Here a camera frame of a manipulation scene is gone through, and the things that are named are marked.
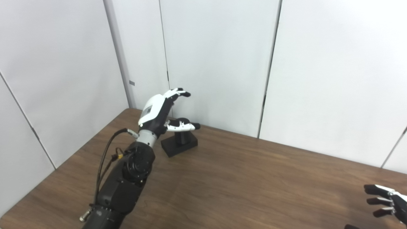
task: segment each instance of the black cable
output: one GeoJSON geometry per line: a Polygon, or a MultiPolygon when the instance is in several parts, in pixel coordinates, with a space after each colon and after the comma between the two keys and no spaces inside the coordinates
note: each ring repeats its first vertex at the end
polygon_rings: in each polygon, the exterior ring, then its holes
{"type": "Polygon", "coordinates": [[[107,164],[105,170],[103,171],[103,173],[102,173],[102,175],[101,175],[101,177],[100,177],[100,179],[99,179],[99,182],[100,182],[100,183],[102,182],[103,177],[105,176],[105,174],[106,174],[106,172],[108,171],[108,169],[109,169],[110,165],[112,164],[112,162],[113,162],[113,159],[111,159],[111,160],[109,161],[109,163],[107,164]]]}
{"type": "Polygon", "coordinates": [[[117,131],[116,133],[114,133],[113,136],[107,142],[105,151],[103,151],[101,163],[99,164],[98,176],[96,177],[96,190],[95,190],[95,196],[94,196],[94,199],[93,199],[93,204],[94,205],[96,205],[96,203],[97,203],[97,198],[98,198],[98,194],[99,194],[99,187],[100,187],[100,182],[101,182],[102,166],[103,166],[103,162],[105,161],[105,158],[106,158],[107,150],[109,149],[110,144],[112,143],[113,139],[117,135],[119,135],[121,133],[126,133],[126,132],[127,132],[127,128],[124,128],[124,129],[121,129],[121,130],[117,131]]]}

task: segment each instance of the metal connector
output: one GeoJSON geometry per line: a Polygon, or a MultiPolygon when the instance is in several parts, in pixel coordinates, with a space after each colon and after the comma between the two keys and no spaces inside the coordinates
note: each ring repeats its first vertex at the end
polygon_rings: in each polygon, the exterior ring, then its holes
{"type": "Polygon", "coordinates": [[[135,131],[131,130],[131,129],[127,129],[127,133],[129,133],[131,136],[133,136],[134,138],[138,138],[140,137],[140,135],[138,133],[136,133],[135,131]]]}
{"type": "Polygon", "coordinates": [[[92,210],[93,208],[89,208],[81,217],[79,217],[79,220],[81,222],[85,222],[88,219],[89,215],[92,213],[92,210]]]}

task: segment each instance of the wire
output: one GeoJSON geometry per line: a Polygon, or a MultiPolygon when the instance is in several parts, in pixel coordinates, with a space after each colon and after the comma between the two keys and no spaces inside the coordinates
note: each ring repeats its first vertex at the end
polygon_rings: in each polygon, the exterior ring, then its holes
{"type": "Polygon", "coordinates": [[[124,154],[123,150],[120,147],[116,147],[116,154],[117,155],[119,155],[119,152],[117,152],[117,150],[119,150],[121,154],[124,154]]]}
{"type": "Polygon", "coordinates": [[[119,134],[121,134],[121,133],[126,133],[126,132],[127,132],[127,128],[124,128],[124,129],[118,130],[116,133],[114,133],[113,136],[112,136],[112,137],[109,139],[109,141],[107,142],[105,151],[103,151],[101,163],[99,164],[98,175],[97,175],[97,177],[96,177],[96,190],[95,190],[95,196],[94,196],[94,199],[93,199],[93,204],[94,204],[94,205],[96,205],[96,203],[97,203],[97,198],[98,198],[98,194],[99,194],[99,187],[100,187],[100,182],[101,182],[102,166],[103,166],[103,162],[105,161],[105,158],[106,158],[107,150],[109,149],[110,144],[112,143],[113,139],[114,139],[117,135],[119,135],[119,134]]]}
{"type": "Polygon", "coordinates": [[[109,169],[110,165],[112,164],[112,162],[113,162],[113,159],[111,159],[111,160],[109,161],[109,163],[107,164],[107,166],[106,166],[105,170],[104,170],[104,171],[103,171],[103,173],[102,173],[102,176],[101,176],[101,178],[100,178],[100,181],[99,181],[99,182],[102,182],[103,177],[105,176],[105,174],[106,174],[107,170],[109,169]]]}

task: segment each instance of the connector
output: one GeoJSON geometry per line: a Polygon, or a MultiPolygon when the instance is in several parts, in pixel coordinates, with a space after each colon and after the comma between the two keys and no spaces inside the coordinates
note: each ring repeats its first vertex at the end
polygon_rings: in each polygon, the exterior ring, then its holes
{"type": "Polygon", "coordinates": [[[117,159],[121,159],[123,157],[123,154],[113,154],[112,155],[112,162],[116,161],[117,159]]]}
{"type": "Polygon", "coordinates": [[[92,207],[89,208],[81,217],[79,217],[79,220],[81,222],[85,222],[88,219],[89,215],[92,213],[92,211],[93,211],[93,208],[92,207]]]}
{"type": "Polygon", "coordinates": [[[133,136],[134,138],[138,138],[140,137],[140,135],[138,133],[136,133],[135,131],[131,130],[131,129],[127,129],[127,133],[129,133],[129,135],[133,136]]]}

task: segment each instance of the wooden table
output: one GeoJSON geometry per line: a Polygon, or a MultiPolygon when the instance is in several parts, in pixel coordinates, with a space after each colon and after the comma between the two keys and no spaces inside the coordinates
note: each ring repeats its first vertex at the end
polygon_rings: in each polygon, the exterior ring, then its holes
{"type": "MultiPolygon", "coordinates": [[[[139,116],[123,111],[7,212],[0,227],[82,228],[79,216],[92,202],[106,142],[118,129],[137,130],[139,116]]],[[[173,158],[157,141],[153,172],[121,229],[405,228],[391,216],[374,218],[379,206],[367,205],[363,191],[376,183],[407,192],[405,174],[206,126],[194,134],[198,147],[173,158]]],[[[109,154],[132,141],[120,135],[109,154]]]]}

